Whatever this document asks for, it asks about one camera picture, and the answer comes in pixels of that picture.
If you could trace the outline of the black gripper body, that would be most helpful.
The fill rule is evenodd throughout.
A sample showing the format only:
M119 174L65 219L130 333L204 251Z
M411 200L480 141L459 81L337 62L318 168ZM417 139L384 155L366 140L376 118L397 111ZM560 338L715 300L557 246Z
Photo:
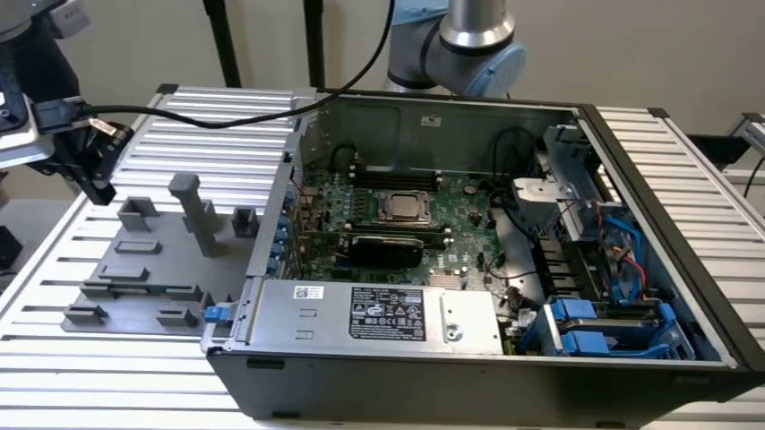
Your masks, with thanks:
M1 132L31 121L43 134L66 132L82 121L78 81L49 39L1 44Z

